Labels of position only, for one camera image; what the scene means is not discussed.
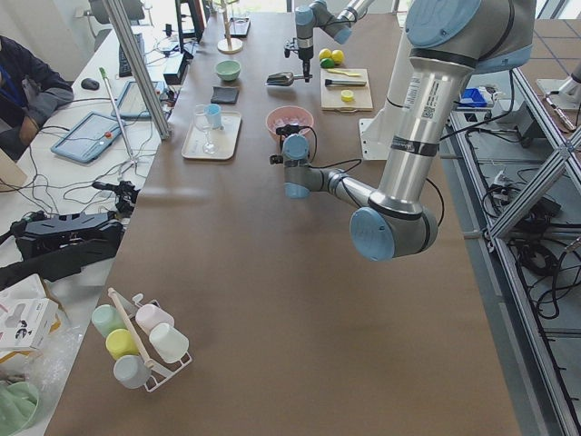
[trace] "blue cup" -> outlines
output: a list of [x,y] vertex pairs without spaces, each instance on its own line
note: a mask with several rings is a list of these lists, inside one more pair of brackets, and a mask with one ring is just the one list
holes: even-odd
[[211,103],[206,106],[206,118],[212,129],[222,128],[222,109],[218,104]]

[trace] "pink bowl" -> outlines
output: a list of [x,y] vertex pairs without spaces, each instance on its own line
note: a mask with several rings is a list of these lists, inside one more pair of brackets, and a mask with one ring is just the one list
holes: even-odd
[[[277,127],[283,127],[286,124],[292,125],[307,125],[312,127],[315,120],[312,114],[299,106],[281,106],[277,107],[266,115],[266,128],[274,141],[279,140],[276,134]],[[307,134],[310,129],[302,129],[300,134]]]

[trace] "lemon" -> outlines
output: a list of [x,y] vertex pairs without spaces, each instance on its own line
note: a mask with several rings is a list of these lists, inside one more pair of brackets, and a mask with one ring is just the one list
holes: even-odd
[[333,60],[335,65],[341,65],[345,60],[345,55],[341,50],[333,50],[330,54],[330,58]]
[[333,66],[335,66],[335,62],[330,57],[326,57],[320,60],[321,68],[332,68]]
[[331,57],[332,52],[330,49],[328,48],[323,48],[320,52],[319,52],[319,60],[323,60],[323,59],[327,59],[328,57]]

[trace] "brown table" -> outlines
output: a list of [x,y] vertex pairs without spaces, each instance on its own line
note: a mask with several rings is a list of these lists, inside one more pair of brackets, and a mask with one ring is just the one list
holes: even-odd
[[[108,280],[127,297],[158,299],[195,361],[152,394],[130,391],[91,327],[47,434],[519,434],[440,163],[431,177],[447,214],[434,246],[389,263],[359,256],[349,206],[325,193],[284,197],[264,118],[283,104],[309,108],[323,165],[360,156],[361,114],[319,109],[316,64],[311,84],[267,89],[268,74],[300,70],[282,52],[292,15],[251,19],[234,56],[243,65],[235,156],[181,157],[192,107],[209,101],[213,66],[227,57],[211,21]],[[336,47],[320,31],[315,39]],[[395,16],[369,15],[344,47],[347,66],[369,69],[376,109],[398,42]],[[352,173],[377,185],[382,166]],[[423,201],[439,214],[429,186]]]

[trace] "wine glass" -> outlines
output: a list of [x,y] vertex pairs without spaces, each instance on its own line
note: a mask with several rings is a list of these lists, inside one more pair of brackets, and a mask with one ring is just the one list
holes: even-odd
[[214,154],[216,153],[216,145],[212,142],[210,137],[210,130],[212,129],[212,125],[208,120],[207,114],[208,105],[207,104],[198,104],[193,109],[193,121],[200,132],[203,132],[206,136],[206,143],[203,145],[202,150],[206,154]]

